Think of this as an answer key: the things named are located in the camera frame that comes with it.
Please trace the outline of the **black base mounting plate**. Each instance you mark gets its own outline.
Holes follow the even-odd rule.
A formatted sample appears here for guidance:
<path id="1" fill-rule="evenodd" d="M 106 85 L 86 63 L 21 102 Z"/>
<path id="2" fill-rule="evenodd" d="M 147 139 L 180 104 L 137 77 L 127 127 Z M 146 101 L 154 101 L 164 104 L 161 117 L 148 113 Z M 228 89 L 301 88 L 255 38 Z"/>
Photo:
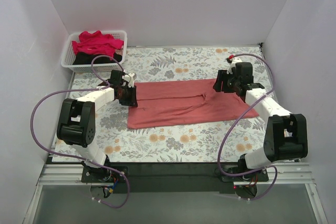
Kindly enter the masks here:
<path id="1" fill-rule="evenodd" d="M 268 182 L 266 171 L 240 177 L 226 176 L 217 163 L 109 163 L 122 172 L 132 193 L 219 192 L 233 194 L 234 182 Z"/>

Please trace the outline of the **magenta t-shirt in basket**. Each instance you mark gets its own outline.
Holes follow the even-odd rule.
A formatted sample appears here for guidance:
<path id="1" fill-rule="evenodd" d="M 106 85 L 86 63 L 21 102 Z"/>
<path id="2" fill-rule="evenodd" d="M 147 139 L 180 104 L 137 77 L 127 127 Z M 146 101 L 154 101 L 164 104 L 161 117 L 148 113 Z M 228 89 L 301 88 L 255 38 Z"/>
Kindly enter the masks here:
<path id="1" fill-rule="evenodd" d="M 84 31 L 78 36 L 78 40 L 71 42 L 75 55 L 79 52 L 85 52 L 90 55 L 101 54 L 113 57 L 114 53 L 120 54 L 120 50 L 124 46 L 123 40 L 116 39 L 111 34 L 103 34 L 99 30 L 94 33 Z"/>

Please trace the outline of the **white plastic laundry basket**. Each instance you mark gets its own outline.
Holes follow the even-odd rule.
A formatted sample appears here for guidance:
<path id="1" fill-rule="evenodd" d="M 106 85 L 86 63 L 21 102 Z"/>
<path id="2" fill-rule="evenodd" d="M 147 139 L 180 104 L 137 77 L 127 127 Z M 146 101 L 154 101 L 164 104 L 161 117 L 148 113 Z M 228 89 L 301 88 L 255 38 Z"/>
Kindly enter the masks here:
<path id="1" fill-rule="evenodd" d="M 123 30 L 83 31 L 69 35 L 61 66 L 75 73 L 109 72 L 118 69 L 126 57 L 127 33 Z"/>

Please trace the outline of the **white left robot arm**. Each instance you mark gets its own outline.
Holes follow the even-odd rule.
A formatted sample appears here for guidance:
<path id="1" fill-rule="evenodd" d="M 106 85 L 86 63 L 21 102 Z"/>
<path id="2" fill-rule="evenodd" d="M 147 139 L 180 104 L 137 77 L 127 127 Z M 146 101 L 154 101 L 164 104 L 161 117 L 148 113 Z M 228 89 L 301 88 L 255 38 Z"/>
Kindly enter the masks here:
<path id="1" fill-rule="evenodd" d="M 109 159 L 95 140 L 96 112 L 113 101 L 136 108 L 135 79 L 135 73 L 113 70 L 110 78 L 99 84 L 97 90 L 77 99 L 65 99 L 62 103 L 57 137 L 73 147 L 84 158 L 82 165 L 99 179 L 105 179 L 112 172 L 101 167 L 108 164 Z"/>

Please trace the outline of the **black t-shirt in basket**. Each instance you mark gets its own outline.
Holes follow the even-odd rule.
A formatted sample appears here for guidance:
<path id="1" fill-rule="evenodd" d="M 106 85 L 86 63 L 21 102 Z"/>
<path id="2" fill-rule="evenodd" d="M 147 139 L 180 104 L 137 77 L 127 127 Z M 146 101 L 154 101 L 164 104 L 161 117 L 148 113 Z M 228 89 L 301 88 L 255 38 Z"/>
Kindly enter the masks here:
<path id="1" fill-rule="evenodd" d="M 76 54 L 75 60 L 73 62 L 73 65 L 90 65 L 92 60 L 96 57 L 96 56 L 100 56 L 101 54 L 97 54 L 97 55 L 90 55 L 87 54 L 85 52 L 79 52 Z M 113 58 L 117 61 L 117 62 L 121 62 L 122 60 L 122 56 L 118 53 L 114 53 Z M 113 60 L 111 60 L 108 57 L 101 57 L 98 58 L 94 61 L 94 64 L 109 64 L 109 63 L 114 63 Z"/>

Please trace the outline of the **aluminium frame rail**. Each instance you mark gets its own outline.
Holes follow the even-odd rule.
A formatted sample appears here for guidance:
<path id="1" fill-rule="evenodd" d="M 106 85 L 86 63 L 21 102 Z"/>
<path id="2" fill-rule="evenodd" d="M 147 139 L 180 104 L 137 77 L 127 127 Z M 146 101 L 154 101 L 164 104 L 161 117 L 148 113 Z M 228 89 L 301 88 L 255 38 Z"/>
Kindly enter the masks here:
<path id="1" fill-rule="evenodd" d="M 308 163 L 277 163 L 277 184 L 314 184 L 316 182 Z M 39 185 L 82 185 L 80 164 L 47 164 L 38 179 Z"/>

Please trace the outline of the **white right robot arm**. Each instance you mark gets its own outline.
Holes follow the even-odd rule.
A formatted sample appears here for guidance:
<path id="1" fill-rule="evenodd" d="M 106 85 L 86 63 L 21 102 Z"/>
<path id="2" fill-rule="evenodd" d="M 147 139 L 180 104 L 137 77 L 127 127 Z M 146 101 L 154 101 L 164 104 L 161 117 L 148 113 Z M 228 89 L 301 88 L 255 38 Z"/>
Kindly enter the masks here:
<path id="1" fill-rule="evenodd" d="M 256 173 L 273 163 L 304 158 L 308 155 L 307 120 L 279 105 L 263 85 L 256 83 L 250 62 L 233 60 L 227 70 L 219 70 L 213 85 L 216 92 L 234 93 L 248 105 L 239 118 L 255 110 L 266 123 L 263 146 L 241 156 L 233 173 L 222 168 L 225 176 L 238 177 Z"/>

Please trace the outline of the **salmon pink t-shirt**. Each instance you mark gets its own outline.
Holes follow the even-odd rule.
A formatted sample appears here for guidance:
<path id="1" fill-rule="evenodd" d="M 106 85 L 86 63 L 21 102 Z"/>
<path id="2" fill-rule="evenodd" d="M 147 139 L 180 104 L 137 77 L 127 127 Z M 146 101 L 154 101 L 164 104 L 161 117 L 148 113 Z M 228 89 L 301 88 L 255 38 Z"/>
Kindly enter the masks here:
<path id="1" fill-rule="evenodd" d="M 129 108 L 129 129 L 197 124 L 237 119 L 248 105 L 234 93 L 213 89 L 213 79 L 141 82 L 138 107 Z"/>

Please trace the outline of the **floral patterned table mat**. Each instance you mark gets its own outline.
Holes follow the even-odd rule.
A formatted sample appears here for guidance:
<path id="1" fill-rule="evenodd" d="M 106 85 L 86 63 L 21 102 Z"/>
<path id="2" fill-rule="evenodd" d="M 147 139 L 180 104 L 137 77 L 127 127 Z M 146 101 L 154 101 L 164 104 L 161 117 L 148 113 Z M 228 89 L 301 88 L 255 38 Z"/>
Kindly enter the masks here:
<path id="1" fill-rule="evenodd" d="M 123 67 L 139 82 L 212 79 L 236 54 L 253 64 L 255 81 L 270 90 L 259 47 L 129 48 Z M 127 118 L 128 108 L 117 102 L 96 113 L 95 140 L 112 162 L 235 162 L 262 146 L 266 129 L 256 117 L 130 130 Z"/>

